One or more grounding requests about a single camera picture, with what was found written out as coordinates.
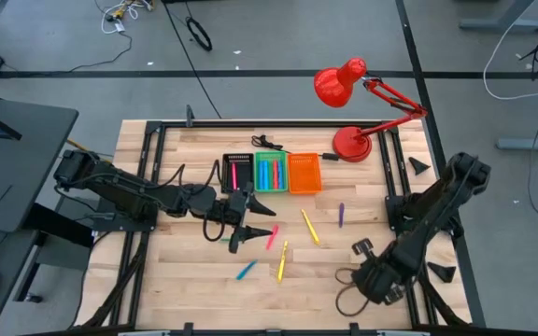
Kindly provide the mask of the black aluminium table frame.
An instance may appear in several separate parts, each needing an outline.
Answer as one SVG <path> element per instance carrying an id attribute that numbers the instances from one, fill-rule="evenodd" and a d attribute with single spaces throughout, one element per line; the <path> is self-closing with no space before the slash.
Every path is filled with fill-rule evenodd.
<path id="1" fill-rule="evenodd" d="M 232 120 L 246 126 L 228 126 L 229 120 L 211 126 L 183 128 L 178 123 L 150 131 L 152 120 L 125 120 L 120 127 L 114 163 L 130 173 L 164 182 L 184 162 L 184 182 L 205 182 L 214 160 L 224 153 L 253 153 L 254 134 L 266 134 L 298 153 L 331 149 L 332 137 L 343 120 L 312 120 L 318 126 L 265 126 L 269 120 Z M 343 284 L 334 273 L 354 267 L 364 259 L 351 245 L 368 237 L 376 254 L 394 239 L 388 226 L 385 198 L 426 189 L 436 179 L 430 169 L 414 176 L 409 157 L 432 164 L 422 122 L 414 120 L 383 135 L 372 135 L 373 152 L 366 161 L 320 162 L 322 191 L 316 194 L 259 193 L 258 199 L 273 209 L 276 217 L 247 215 L 253 227 L 279 231 L 270 250 L 267 237 L 240 245 L 237 254 L 227 243 L 209 243 L 202 224 L 190 215 L 170 218 L 161 213 L 156 230 L 148 238 L 144 271 L 137 271 L 126 288 L 125 298 L 113 310 L 114 324 L 134 321 L 136 329 L 182 329 L 232 334 L 277 333 L 293 329 L 329 331 L 347 329 L 354 322 L 362 329 L 410 329 L 414 324 L 445 324 L 433 303 L 417 284 L 410 299 L 392 305 L 369 304 L 356 317 L 344 317 L 334 299 Z M 338 227 L 339 204 L 345 205 L 345 221 Z M 301 213 L 304 209 L 320 240 L 315 245 Z M 115 285 L 122 249 L 135 252 L 140 234 L 111 233 L 92 254 L 76 324 L 91 318 Z M 288 241 L 282 283 L 276 280 L 284 241 Z M 253 260 L 257 264 L 240 281 L 238 273 Z"/>

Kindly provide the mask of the black triangular bracket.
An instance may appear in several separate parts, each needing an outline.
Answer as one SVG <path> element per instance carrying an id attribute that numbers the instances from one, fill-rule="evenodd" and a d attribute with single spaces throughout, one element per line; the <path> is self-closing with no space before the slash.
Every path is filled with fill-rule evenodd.
<path id="1" fill-rule="evenodd" d="M 415 171 L 415 175 L 421 175 L 422 173 L 426 172 L 431 168 L 429 164 L 422 162 L 414 157 L 409 157 L 408 160 Z"/>
<path id="2" fill-rule="evenodd" d="M 449 284 L 454 280 L 456 266 L 443 266 L 431 261 L 427 263 L 427 266 L 442 282 Z"/>

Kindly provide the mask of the black plastic basket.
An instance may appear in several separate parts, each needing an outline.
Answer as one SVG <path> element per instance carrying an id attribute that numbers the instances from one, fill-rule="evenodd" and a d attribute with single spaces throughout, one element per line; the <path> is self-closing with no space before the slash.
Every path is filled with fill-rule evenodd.
<path id="1" fill-rule="evenodd" d="M 234 162 L 237 169 L 237 189 L 241 189 L 248 182 L 254 182 L 254 155 L 252 153 L 228 153 L 222 156 L 221 163 L 221 192 L 232 193 L 231 164 Z"/>

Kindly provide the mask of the yellow highlighter marker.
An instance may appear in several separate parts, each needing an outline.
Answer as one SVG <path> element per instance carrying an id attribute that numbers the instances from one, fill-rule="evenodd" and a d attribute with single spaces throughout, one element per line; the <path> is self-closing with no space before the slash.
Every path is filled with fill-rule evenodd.
<path id="1" fill-rule="evenodd" d="M 277 273 L 276 273 L 276 280 L 279 284 L 282 283 L 283 281 L 285 264 L 286 264 L 286 259 L 287 259 L 288 245 L 289 245 L 289 242 L 287 240 L 284 241 L 282 250 L 281 250 L 280 261 L 279 261 Z"/>
<path id="2" fill-rule="evenodd" d="M 320 245 L 319 236 L 318 236 L 312 222 L 310 221 L 310 218 L 308 217 L 306 211 L 304 209 L 301 209 L 301 213 L 302 213 L 302 216 L 304 218 L 304 222 L 305 222 L 307 228 L 309 229 L 309 232 L 310 232 L 310 235 L 311 235 L 311 238 L 312 238 L 314 244 L 315 245 Z"/>

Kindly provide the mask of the black desk leg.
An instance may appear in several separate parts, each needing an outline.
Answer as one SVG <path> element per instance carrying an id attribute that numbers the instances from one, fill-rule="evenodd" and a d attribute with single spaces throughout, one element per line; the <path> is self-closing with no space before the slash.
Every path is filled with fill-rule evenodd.
<path id="1" fill-rule="evenodd" d="M 47 265 L 84 271 L 92 251 L 92 230 L 38 203 L 32 206 L 21 227 L 33 234 L 34 242 L 12 299 L 39 303 L 42 297 L 30 292 L 39 268 Z"/>

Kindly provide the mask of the red desk lamp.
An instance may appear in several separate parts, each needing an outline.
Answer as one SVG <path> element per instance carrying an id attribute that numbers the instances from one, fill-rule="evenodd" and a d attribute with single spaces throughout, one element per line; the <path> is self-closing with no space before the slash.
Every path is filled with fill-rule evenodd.
<path id="1" fill-rule="evenodd" d="M 368 92 L 391 107 L 401 110 L 405 116 L 386 121 L 373 128 L 346 126 L 337 131 L 332 140 L 333 152 L 340 160 L 348 162 L 360 162 L 369 156 L 373 148 L 371 135 L 414 119 L 425 118 L 428 114 L 426 107 L 401 94 L 385 83 L 381 77 L 371 76 L 367 71 L 365 60 L 361 58 L 352 58 L 340 67 L 318 71 L 314 76 L 314 89 L 322 103 L 329 107 L 340 108 L 349 102 L 354 85 L 359 81 Z"/>

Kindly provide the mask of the dark grey side desk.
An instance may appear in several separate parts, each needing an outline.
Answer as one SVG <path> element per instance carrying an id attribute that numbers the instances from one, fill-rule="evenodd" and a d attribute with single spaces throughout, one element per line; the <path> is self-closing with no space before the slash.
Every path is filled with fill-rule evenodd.
<path id="1" fill-rule="evenodd" d="M 36 231 L 0 232 L 0 314 L 37 239 Z"/>

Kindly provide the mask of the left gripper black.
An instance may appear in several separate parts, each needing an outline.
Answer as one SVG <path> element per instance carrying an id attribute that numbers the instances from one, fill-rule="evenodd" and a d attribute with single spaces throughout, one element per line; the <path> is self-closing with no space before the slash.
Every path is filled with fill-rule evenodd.
<path id="1" fill-rule="evenodd" d="M 211 239 L 206 232 L 208 220 L 218 222 L 223 229 L 225 229 L 226 225 L 233 226 L 234 231 L 230 237 L 228 250 L 230 253 L 236 254 L 241 243 L 254 238 L 271 236 L 273 234 L 272 231 L 253 228 L 244 224 L 244 217 L 247 210 L 254 214 L 269 217 L 276 216 L 273 210 L 257 200 L 253 191 L 253 184 L 248 182 L 245 187 L 234 191 L 227 199 L 214 201 L 211 210 L 204 215 L 204 237 L 209 241 L 217 241 L 217 238 Z"/>

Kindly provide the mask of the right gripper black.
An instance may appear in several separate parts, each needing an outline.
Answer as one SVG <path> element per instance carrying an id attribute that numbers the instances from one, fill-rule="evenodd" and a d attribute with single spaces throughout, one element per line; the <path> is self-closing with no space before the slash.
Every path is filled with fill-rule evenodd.
<path id="1" fill-rule="evenodd" d="M 376 304 L 393 304 L 404 296 L 407 268 L 401 263 L 368 259 L 352 272 L 359 292 Z"/>

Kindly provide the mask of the orange plastic basket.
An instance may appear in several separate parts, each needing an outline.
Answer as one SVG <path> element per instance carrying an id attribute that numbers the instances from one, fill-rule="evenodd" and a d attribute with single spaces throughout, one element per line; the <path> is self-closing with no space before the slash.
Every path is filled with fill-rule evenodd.
<path id="1" fill-rule="evenodd" d="M 288 155 L 289 191 L 292 194 L 315 194 L 322 191 L 319 155 L 291 153 Z"/>

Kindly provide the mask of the green plastic basket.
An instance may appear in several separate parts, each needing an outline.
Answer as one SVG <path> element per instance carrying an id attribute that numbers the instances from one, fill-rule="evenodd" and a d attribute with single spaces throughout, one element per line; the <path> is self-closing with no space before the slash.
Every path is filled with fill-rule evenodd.
<path id="1" fill-rule="evenodd" d="M 282 161 L 283 163 L 283 181 L 284 181 L 284 189 L 273 189 L 273 161 Z M 268 174 L 269 174 L 269 189 L 265 190 L 259 190 L 258 189 L 258 167 L 259 161 L 268 161 Z M 255 190 L 258 192 L 285 192 L 288 190 L 288 184 L 289 184 L 289 177 L 288 177 L 288 170 L 287 170 L 287 154 L 285 152 L 268 152 L 268 151 L 260 151 L 256 152 L 254 154 L 254 186 Z"/>

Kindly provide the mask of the dark grey monitor desk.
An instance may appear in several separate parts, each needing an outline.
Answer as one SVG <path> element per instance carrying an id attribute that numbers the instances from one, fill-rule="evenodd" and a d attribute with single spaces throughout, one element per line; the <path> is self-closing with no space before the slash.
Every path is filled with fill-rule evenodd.
<path id="1" fill-rule="evenodd" d="M 0 231 L 20 229 L 77 118 L 71 108 L 0 100 L 0 120 L 22 135 L 0 138 Z"/>

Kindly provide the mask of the teal translucent highlighter marker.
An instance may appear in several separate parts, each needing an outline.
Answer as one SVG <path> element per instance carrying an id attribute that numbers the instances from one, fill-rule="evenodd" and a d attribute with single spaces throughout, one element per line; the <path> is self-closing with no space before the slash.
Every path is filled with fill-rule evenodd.
<path id="1" fill-rule="evenodd" d="M 239 273 L 238 275 L 235 277 L 236 280 L 240 281 L 242 279 L 244 279 L 246 277 L 246 275 L 248 274 L 248 272 L 257 264 L 257 260 L 253 260 L 251 261 L 250 263 L 247 264 L 247 266 L 245 268 L 243 268 Z"/>

